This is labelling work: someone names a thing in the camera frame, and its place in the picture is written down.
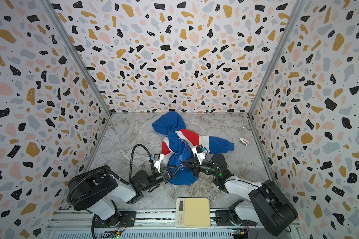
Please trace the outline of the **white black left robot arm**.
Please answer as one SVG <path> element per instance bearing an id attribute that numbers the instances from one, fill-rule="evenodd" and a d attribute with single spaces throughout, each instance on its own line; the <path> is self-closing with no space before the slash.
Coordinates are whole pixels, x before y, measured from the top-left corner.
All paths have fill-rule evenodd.
<path id="1" fill-rule="evenodd" d="M 106 221 L 118 211 L 111 197 L 134 204 L 144 197 L 144 191 L 152 192 L 162 183 L 168 183 L 179 170 L 179 166 L 170 166 L 152 175 L 140 170 L 127 182 L 109 166 L 101 166 L 73 177 L 68 183 L 66 200 L 75 210 L 86 210 Z"/>

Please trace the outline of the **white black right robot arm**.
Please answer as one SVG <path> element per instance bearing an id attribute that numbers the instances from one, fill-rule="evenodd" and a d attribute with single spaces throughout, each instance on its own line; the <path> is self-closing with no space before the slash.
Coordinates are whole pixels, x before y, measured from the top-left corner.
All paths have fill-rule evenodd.
<path id="1" fill-rule="evenodd" d="M 242 225 L 252 221 L 261 224 L 273 236 L 279 236 L 298 218 L 297 210 L 281 192 L 276 183 L 263 183 L 240 179 L 228 170 L 222 154 L 215 154 L 210 161 L 200 163 L 197 158 L 182 162 L 193 176 L 200 173 L 213 176 L 218 190 L 241 197 L 228 207 L 224 216 L 217 216 L 218 223 Z"/>

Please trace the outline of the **blue red white jacket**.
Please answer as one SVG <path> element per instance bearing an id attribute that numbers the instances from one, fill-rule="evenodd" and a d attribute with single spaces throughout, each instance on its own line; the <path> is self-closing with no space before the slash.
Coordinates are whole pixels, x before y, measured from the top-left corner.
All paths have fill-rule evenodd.
<path id="1" fill-rule="evenodd" d="M 209 154 L 223 154 L 234 150 L 234 143 L 226 139 L 199 135 L 186 129 L 180 114 L 170 111 L 152 123 L 156 133 L 164 136 L 162 142 L 163 163 L 166 166 L 181 166 L 182 160 L 193 157 L 192 148 L 202 144 Z M 197 178 L 185 178 L 180 170 L 170 183 L 173 185 L 191 186 Z"/>

